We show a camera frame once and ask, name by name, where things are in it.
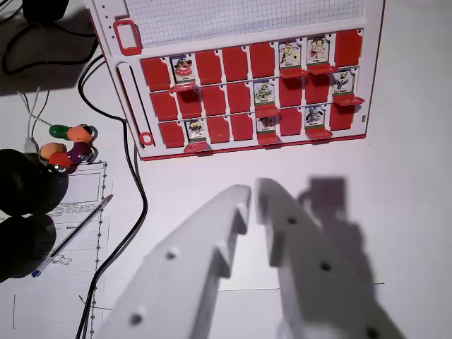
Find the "white paper surface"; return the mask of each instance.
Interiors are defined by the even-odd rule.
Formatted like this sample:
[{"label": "white paper surface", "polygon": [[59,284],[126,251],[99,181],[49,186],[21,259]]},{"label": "white paper surface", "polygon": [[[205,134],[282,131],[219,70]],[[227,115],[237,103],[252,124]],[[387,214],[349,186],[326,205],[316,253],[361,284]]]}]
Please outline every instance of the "white paper surface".
[{"label": "white paper surface", "polygon": [[[56,229],[53,248],[111,193],[105,168],[103,162],[83,165],[69,175],[63,201],[48,213]],[[74,338],[84,306],[79,296],[85,300],[94,272],[107,255],[109,218],[106,213],[108,206],[85,226],[40,277],[29,275],[0,284],[2,338]],[[104,304],[104,286],[101,278],[95,306]],[[91,310],[88,338],[98,331],[103,317],[103,310]]]},{"label": "white paper surface", "polygon": [[144,47],[360,18],[364,0],[126,0]]}]

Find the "pen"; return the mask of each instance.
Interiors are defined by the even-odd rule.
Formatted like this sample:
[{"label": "pen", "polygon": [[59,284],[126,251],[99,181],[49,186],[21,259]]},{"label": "pen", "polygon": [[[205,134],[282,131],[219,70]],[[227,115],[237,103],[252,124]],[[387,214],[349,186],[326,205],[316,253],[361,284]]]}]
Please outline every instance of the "pen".
[{"label": "pen", "polygon": [[73,238],[76,237],[78,233],[91,221],[91,219],[96,215],[97,212],[100,211],[101,208],[105,207],[110,200],[112,200],[113,194],[110,194],[106,197],[90,214],[88,217],[84,219],[80,223],[77,228],[74,228],[73,231],[60,243],[60,245],[54,249],[51,254],[43,261],[41,264],[31,273],[31,276],[36,278],[41,275],[43,270],[52,262],[53,258],[57,256],[63,249],[71,242]]}]

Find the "orange bead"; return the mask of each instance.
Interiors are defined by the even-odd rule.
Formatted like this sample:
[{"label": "orange bead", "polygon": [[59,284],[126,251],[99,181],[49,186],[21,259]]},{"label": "orange bead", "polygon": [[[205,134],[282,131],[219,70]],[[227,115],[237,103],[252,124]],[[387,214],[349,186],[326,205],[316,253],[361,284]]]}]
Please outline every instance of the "orange bead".
[{"label": "orange bead", "polygon": [[81,125],[68,130],[68,137],[74,143],[90,143],[93,137]]},{"label": "orange bead", "polygon": [[49,164],[60,165],[68,169],[72,165],[72,162],[68,157],[68,153],[65,152],[65,153],[54,153],[50,155]]},{"label": "orange bead", "polygon": [[42,159],[50,159],[50,155],[53,153],[63,153],[66,152],[66,146],[62,143],[46,143],[40,149],[40,157]]}]

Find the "purple bead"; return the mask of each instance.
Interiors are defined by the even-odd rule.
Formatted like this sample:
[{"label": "purple bead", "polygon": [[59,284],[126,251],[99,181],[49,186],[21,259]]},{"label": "purple bead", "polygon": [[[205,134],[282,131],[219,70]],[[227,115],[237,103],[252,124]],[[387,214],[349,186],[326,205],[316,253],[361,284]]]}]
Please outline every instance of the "purple bead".
[{"label": "purple bead", "polygon": [[72,149],[68,151],[68,157],[73,165],[86,162],[91,154],[91,146],[87,143],[74,143]]}]

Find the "character card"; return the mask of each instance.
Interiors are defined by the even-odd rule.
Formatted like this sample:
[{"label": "character card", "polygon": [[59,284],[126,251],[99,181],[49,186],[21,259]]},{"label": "character card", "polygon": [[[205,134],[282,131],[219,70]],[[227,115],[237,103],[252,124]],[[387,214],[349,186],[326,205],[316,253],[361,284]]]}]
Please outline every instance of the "character card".
[{"label": "character card", "polygon": [[254,83],[254,104],[266,105],[275,103],[275,86],[268,80]]},{"label": "character card", "polygon": [[353,93],[355,74],[350,69],[344,69],[333,74],[333,95]]},{"label": "character card", "polygon": [[276,118],[256,118],[256,131],[258,134],[276,131]]},{"label": "character card", "polygon": [[326,110],[322,106],[306,107],[304,109],[305,128],[322,127],[325,125]]},{"label": "character card", "polygon": [[279,45],[280,52],[280,69],[290,69],[301,65],[302,48],[295,42],[281,42]]},{"label": "character card", "polygon": [[206,141],[206,126],[202,119],[185,122],[186,133],[189,136],[189,142]]},{"label": "character card", "polygon": [[308,38],[308,59],[307,64],[322,64],[328,62],[330,53],[330,42],[325,38],[325,35],[320,37]]},{"label": "character card", "polygon": [[172,71],[176,83],[195,81],[195,76],[191,72],[192,64],[192,58],[185,54],[171,58]]}]

